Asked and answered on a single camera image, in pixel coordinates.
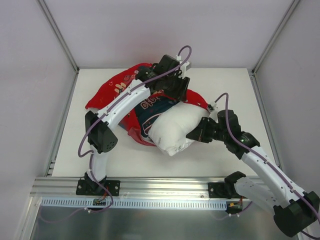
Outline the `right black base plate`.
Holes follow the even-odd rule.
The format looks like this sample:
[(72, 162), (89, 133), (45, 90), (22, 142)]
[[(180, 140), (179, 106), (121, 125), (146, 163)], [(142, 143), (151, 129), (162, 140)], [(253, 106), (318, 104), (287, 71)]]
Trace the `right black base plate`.
[(209, 198), (239, 199), (241, 196), (236, 192), (233, 184), (226, 182), (208, 182)]

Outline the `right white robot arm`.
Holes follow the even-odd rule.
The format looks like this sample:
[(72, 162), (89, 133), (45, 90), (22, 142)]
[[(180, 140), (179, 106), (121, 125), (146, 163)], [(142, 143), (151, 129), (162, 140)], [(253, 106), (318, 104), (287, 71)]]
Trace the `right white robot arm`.
[(249, 166), (265, 184), (264, 187), (257, 185), (244, 173), (236, 171), (213, 189), (215, 195), (251, 200), (270, 212), (277, 227), (288, 237), (303, 233), (319, 221), (319, 196), (314, 191), (306, 192), (272, 163), (259, 141), (241, 129), (233, 110), (219, 111), (216, 120), (203, 117), (186, 137), (202, 143), (223, 142), (227, 150)]

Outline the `red printed pillowcase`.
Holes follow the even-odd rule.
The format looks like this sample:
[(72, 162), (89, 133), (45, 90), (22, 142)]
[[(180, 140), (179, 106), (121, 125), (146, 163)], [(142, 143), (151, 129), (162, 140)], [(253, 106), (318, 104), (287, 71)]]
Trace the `red printed pillowcase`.
[(149, 134), (157, 118), (178, 103), (206, 113), (208, 103), (188, 88), (184, 63), (140, 63), (109, 79), (86, 104), (85, 139), (98, 153), (113, 149), (120, 125), (137, 143), (155, 146)]

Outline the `left aluminium corner post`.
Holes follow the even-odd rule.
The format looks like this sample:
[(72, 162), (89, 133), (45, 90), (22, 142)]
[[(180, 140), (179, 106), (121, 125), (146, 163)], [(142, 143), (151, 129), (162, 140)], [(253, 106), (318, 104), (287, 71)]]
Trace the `left aluminium corner post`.
[(46, 3), (45, 0), (36, 0), (36, 3), (38, 4), (41, 12), (43, 13), (50, 29), (52, 30), (52, 32), (54, 34), (54, 36), (56, 37), (56, 39), (57, 39), (63, 53), (65, 54), (69, 64), (71, 65), (74, 72), (77, 74), (79, 72), (80, 68), (76, 63), (76, 61), (70, 51), (70, 48), (69, 48), (68, 44), (66, 43), (48, 4)]

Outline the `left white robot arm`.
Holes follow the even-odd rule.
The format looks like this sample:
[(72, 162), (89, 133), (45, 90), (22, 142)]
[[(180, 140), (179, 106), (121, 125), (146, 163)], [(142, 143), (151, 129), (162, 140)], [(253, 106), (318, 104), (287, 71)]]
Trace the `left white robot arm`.
[(151, 66), (140, 64), (134, 79), (117, 97), (97, 113), (92, 111), (86, 113), (86, 133), (83, 139), (88, 140), (90, 144), (90, 150), (87, 151), (90, 155), (87, 170), (90, 180), (87, 189), (93, 195), (101, 194), (105, 188), (102, 180), (106, 178), (108, 152), (118, 142), (113, 129), (135, 106), (155, 93), (163, 94), (171, 100), (185, 101), (190, 82), (185, 73), (189, 65), (188, 59), (182, 60), (180, 55), (176, 57), (164, 55), (159, 63)]

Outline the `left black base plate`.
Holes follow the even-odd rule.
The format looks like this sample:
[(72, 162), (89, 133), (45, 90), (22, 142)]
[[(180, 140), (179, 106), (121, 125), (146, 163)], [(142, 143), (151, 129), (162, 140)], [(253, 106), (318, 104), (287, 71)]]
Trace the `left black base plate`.
[[(119, 196), (120, 192), (120, 181), (119, 180), (107, 180), (103, 179), (100, 184), (109, 191), (114, 197)], [(99, 186), (95, 181), (90, 178), (80, 178), (77, 182), (76, 192), (77, 196), (103, 196), (106, 191)]]

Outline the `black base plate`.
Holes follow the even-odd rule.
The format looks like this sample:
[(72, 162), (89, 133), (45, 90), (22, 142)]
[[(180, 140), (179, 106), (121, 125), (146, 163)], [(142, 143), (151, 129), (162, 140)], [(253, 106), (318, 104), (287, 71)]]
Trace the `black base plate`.
[[(114, 197), (119, 196), (120, 192), (120, 181), (119, 180), (107, 180), (103, 179), (100, 184), (109, 191)], [(99, 186), (95, 181), (90, 178), (80, 178), (77, 182), (76, 192), (77, 196), (103, 196), (106, 191)]]
[(239, 199), (241, 196), (236, 192), (233, 184), (226, 182), (208, 182), (209, 198)]

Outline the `right aluminium corner post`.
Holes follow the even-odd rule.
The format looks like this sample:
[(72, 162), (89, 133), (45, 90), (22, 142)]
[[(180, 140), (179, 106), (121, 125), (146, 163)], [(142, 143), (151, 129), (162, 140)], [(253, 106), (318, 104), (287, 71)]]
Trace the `right aluminium corner post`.
[(252, 75), (254, 76), (262, 64), (264, 63), (266, 57), (272, 50), (273, 46), (277, 42), (278, 38), (280, 37), (282, 31), (285, 29), (287, 23), (293, 16), (294, 12), (296, 11), (297, 7), (301, 3), (301, 0), (292, 0), (285, 11), (284, 15), (282, 16), (281, 20), (279, 21), (278, 25), (276, 26), (275, 30), (273, 31), (270, 39), (268, 40), (265, 48), (263, 49), (261, 55), (259, 56), (257, 62), (255, 63), (254, 67), (251, 70)]

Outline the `white pillow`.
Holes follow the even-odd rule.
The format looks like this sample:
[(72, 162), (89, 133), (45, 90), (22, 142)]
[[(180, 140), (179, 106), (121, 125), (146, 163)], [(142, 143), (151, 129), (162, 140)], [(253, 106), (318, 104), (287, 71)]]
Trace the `white pillow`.
[(148, 137), (164, 154), (172, 157), (194, 142), (186, 135), (208, 116), (209, 112), (200, 106), (179, 102), (155, 120)]

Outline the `aluminium corner post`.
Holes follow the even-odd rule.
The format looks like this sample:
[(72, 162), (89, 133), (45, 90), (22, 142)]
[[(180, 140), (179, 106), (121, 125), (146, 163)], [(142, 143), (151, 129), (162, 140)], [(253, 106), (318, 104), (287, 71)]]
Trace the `aluminium corner post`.
[(36, 0), (36, 3), (38, 4), (41, 12), (43, 13), (50, 29), (52, 30), (52, 32), (54, 34), (54, 36), (56, 37), (56, 39), (57, 39), (63, 53), (65, 54), (69, 64), (71, 65), (74, 72), (77, 74), (79, 72), (80, 68), (76, 63), (76, 61), (70, 51), (70, 48), (69, 48), (68, 44), (66, 43), (48, 4), (46, 3), (45, 0)]
[(301, 3), (301, 0), (292, 0), (285, 11), (284, 15), (282, 16), (281, 20), (279, 21), (278, 25), (276, 26), (275, 30), (273, 31), (270, 39), (268, 40), (265, 48), (263, 49), (261, 55), (259, 56), (257, 62), (255, 63), (254, 67), (251, 70), (252, 75), (254, 76), (262, 64), (264, 63), (266, 57), (272, 50), (273, 46), (277, 42), (278, 38), (280, 37), (282, 31), (285, 29), (287, 23), (293, 16), (294, 12), (296, 11), (297, 7)]

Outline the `aluminium mounting rail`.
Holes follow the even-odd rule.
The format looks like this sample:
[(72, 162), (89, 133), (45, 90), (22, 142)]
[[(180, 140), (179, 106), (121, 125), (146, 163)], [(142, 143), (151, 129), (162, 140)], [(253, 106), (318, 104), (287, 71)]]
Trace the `aluminium mounting rail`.
[[(110, 177), (120, 181), (119, 198), (161, 200), (207, 200), (208, 183), (222, 183), (223, 177)], [(32, 197), (75, 197), (78, 177), (37, 177)]]

